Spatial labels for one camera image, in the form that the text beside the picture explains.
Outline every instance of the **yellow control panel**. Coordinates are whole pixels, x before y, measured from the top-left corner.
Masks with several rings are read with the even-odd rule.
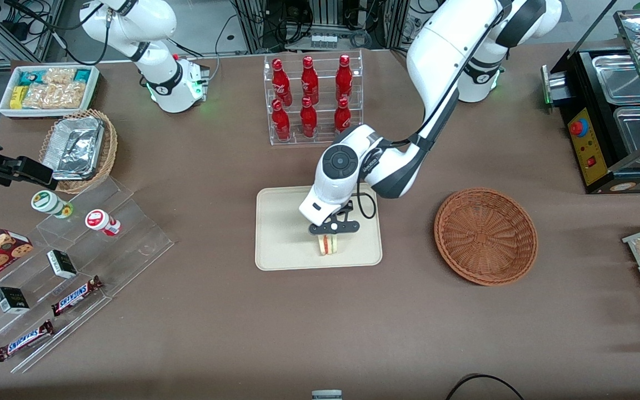
[[[604,177],[608,169],[586,108],[567,124],[567,129],[569,129],[569,136],[572,137],[572,145],[577,153],[579,169],[582,170],[584,181],[587,185],[593,184]]]

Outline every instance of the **small black box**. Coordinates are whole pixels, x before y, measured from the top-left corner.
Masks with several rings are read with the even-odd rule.
[[[24,314],[29,309],[20,289],[5,286],[0,287],[0,307],[9,314]]]
[[[76,271],[76,267],[73,266],[71,257],[69,257],[68,254],[54,249],[49,251],[46,256],[48,256],[48,263],[51,264],[51,268],[53,268],[53,273],[57,276],[65,279],[76,277],[78,271]]]

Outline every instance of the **round container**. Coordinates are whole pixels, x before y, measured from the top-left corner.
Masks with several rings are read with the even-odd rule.
[[[460,276],[484,286],[517,281],[538,253],[533,221],[515,200],[483,187],[453,193],[434,220],[439,253]]]
[[[61,200],[50,190],[42,190],[34,194],[31,198],[31,208],[56,218],[68,218],[73,213],[73,205]]]
[[[120,232],[120,221],[115,220],[103,210],[93,210],[86,216],[86,226],[94,231],[101,231],[108,236],[115,236]]]

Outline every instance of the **clear acrylic display stand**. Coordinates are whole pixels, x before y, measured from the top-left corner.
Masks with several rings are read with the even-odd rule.
[[[34,250],[26,259],[0,273],[0,286],[21,289],[30,307],[20,316],[5,314],[0,309],[0,347],[36,329],[47,319],[56,332],[53,337],[40,339],[1,363],[12,373],[31,368],[173,245],[131,196],[130,190],[112,178],[88,188],[71,200],[73,215],[63,220],[48,216],[39,223],[27,235]],[[120,221],[120,233],[107,236],[87,228],[84,218],[95,208],[105,210]],[[68,253],[78,270],[75,278],[54,275],[46,257],[52,248]],[[52,304],[96,275],[104,284],[102,288],[61,316],[53,316]]]
[[[315,144],[330,143],[335,139],[335,110],[337,109],[337,99],[335,98],[335,75],[340,65],[340,56],[347,54],[350,56],[350,69],[352,70],[352,96],[349,98],[348,108],[352,114],[350,125],[359,125],[364,121],[363,107],[363,65],[362,53],[359,51],[320,51],[312,53],[313,65],[318,73],[320,88],[320,101],[315,104],[315,111],[318,114],[318,132],[313,139],[308,139],[303,135],[300,121],[300,110],[303,89],[300,83],[300,76],[303,74],[302,57],[295,53],[274,54],[265,56],[263,69],[263,83],[266,91],[266,112],[268,114],[268,131],[271,144]],[[281,142],[273,127],[271,114],[273,109],[271,102],[275,99],[273,91],[273,68],[271,61],[279,58],[283,61],[283,69],[290,79],[290,93],[293,96],[293,103],[286,107],[290,119],[290,140]]]

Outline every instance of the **white tray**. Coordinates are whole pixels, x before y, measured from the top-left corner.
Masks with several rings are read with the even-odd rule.
[[[88,77],[86,83],[86,91],[83,93],[83,99],[81,100],[81,106],[78,108],[59,108],[59,109],[11,109],[9,108],[9,102],[11,100],[11,93],[15,86],[17,86],[21,73],[30,71],[42,71],[48,68],[75,68],[78,70],[89,70],[91,75]],[[0,101],[0,113],[3,116],[13,118],[46,118],[46,117],[63,117],[73,112],[86,111],[91,105],[93,94],[96,91],[96,84],[99,76],[99,71],[94,66],[82,66],[81,64],[48,64],[42,66],[25,66],[16,67],[11,71],[11,78],[7,83],[7,89],[5,89]]]
[[[379,211],[372,219],[359,212],[358,200],[352,197],[355,211],[350,219],[360,223],[356,233],[337,236],[338,252],[322,256],[317,236],[308,232],[310,222],[298,207],[310,187],[277,187],[261,190],[256,197],[256,266],[263,271],[309,268],[375,266],[382,260]],[[376,202],[376,193],[361,184],[360,191]],[[361,197],[367,213],[371,202]]]

